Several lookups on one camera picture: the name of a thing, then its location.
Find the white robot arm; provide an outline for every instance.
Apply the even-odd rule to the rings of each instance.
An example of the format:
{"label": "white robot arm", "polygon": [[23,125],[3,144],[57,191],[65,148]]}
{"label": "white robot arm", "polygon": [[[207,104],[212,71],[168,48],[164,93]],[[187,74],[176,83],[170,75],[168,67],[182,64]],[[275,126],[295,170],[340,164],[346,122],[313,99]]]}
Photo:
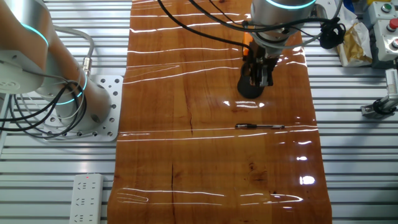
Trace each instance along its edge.
{"label": "white robot arm", "polygon": [[91,59],[85,58],[83,68],[59,39],[49,10],[41,0],[0,0],[0,92],[28,93],[36,91],[48,102],[53,101],[66,82],[73,94],[65,93],[55,110],[63,124],[69,124],[79,106],[86,101],[84,117],[74,127],[87,131],[99,126],[108,116],[111,101],[108,92],[93,83],[88,75]]}

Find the teal light ring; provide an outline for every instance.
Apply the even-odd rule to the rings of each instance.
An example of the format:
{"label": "teal light ring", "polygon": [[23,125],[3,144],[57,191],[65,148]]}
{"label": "teal light ring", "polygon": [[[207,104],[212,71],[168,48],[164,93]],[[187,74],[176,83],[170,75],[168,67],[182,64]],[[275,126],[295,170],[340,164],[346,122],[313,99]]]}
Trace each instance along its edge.
{"label": "teal light ring", "polygon": [[49,46],[49,42],[47,41],[47,39],[43,36],[43,34],[41,34],[37,29],[28,26],[26,24],[21,23],[22,26],[24,26],[26,29],[35,32],[36,34],[38,34],[39,36],[41,36],[41,38],[43,38],[43,40],[45,41],[45,43],[47,44],[47,46]]}
{"label": "teal light ring", "polygon": [[[87,86],[87,79],[88,79],[86,75],[85,75],[85,77],[86,77],[86,82],[85,82],[85,85],[84,85],[84,87],[83,87],[83,91],[86,89],[86,86]],[[68,104],[68,103],[73,102],[73,100],[75,100],[75,99],[71,99],[70,101],[67,101],[67,102],[64,102],[64,103],[57,103],[57,105],[65,105],[65,104]]]}
{"label": "teal light ring", "polygon": [[286,5],[283,5],[283,4],[279,4],[279,3],[276,3],[276,2],[274,2],[273,0],[266,0],[269,4],[271,4],[271,5],[273,5],[273,6],[276,6],[276,7],[279,7],[279,8],[282,8],[282,9],[303,9],[303,8],[305,8],[305,7],[308,7],[308,6],[311,6],[314,2],[316,2],[317,0],[313,0],[312,2],[309,2],[309,3],[306,3],[306,4],[304,4],[304,5],[301,5],[301,6],[286,6]]}

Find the metal bracket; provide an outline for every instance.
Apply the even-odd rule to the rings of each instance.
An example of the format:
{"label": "metal bracket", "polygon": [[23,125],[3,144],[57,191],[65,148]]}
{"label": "metal bracket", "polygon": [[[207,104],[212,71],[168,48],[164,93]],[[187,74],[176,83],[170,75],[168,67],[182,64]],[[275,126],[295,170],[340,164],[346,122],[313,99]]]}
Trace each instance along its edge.
{"label": "metal bracket", "polygon": [[[111,97],[111,110],[105,121],[96,129],[85,132],[70,131],[66,136],[48,140],[49,142],[110,142],[116,139],[119,131],[120,111],[122,102],[123,77],[119,75],[92,75],[90,79],[105,87]],[[51,117],[45,121],[51,126],[62,126],[58,119]],[[44,126],[44,131],[59,133],[62,129]]]}

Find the wooden board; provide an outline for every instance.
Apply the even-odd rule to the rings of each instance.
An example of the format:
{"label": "wooden board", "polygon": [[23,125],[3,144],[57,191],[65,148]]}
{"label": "wooden board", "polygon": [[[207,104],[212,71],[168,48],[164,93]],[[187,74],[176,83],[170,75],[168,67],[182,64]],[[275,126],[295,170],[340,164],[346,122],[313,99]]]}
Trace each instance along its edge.
{"label": "wooden board", "polygon": [[[239,21],[250,3],[217,5]],[[201,32],[243,39],[188,1],[164,4]],[[303,49],[283,52],[255,100],[236,89],[241,65],[240,47],[183,30],[156,1],[133,2],[109,224],[331,223]]]}

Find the electrical outlet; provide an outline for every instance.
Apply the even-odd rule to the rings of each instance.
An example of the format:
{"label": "electrical outlet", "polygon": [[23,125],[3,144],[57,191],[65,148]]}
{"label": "electrical outlet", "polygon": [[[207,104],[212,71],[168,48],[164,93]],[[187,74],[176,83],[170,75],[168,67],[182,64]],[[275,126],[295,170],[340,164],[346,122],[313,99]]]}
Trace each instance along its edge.
{"label": "electrical outlet", "polygon": [[69,224],[99,224],[102,203],[101,174],[76,175]]}

